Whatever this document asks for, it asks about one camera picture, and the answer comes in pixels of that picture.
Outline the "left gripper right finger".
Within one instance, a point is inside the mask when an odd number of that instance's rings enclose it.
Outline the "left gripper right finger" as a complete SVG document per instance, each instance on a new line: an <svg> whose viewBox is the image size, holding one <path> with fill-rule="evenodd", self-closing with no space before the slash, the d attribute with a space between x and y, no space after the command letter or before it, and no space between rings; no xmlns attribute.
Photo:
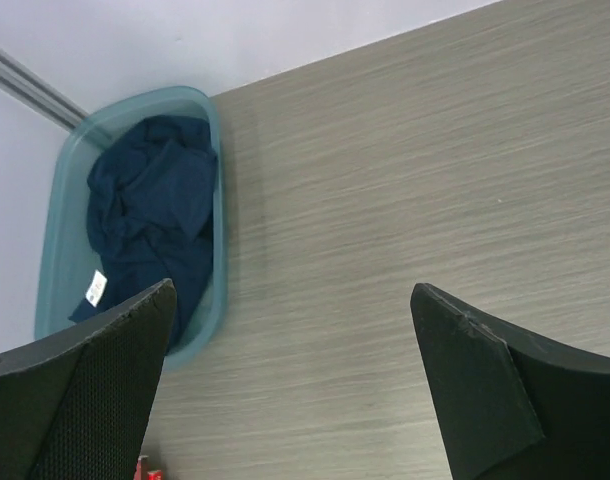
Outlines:
<svg viewBox="0 0 610 480"><path fill-rule="evenodd" d="M427 284L411 315L454 479L610 479L610 357Z"/></svg>

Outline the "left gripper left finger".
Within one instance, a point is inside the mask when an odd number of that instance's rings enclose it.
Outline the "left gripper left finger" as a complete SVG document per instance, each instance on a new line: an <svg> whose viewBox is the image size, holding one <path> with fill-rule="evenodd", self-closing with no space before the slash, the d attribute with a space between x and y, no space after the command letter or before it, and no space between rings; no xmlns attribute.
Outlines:
<svg viewBox="0 0 610 480"><path fill-rule="evenodd" d="M0 353L0 479L131 479L176 307L166 279Z"/></svg>

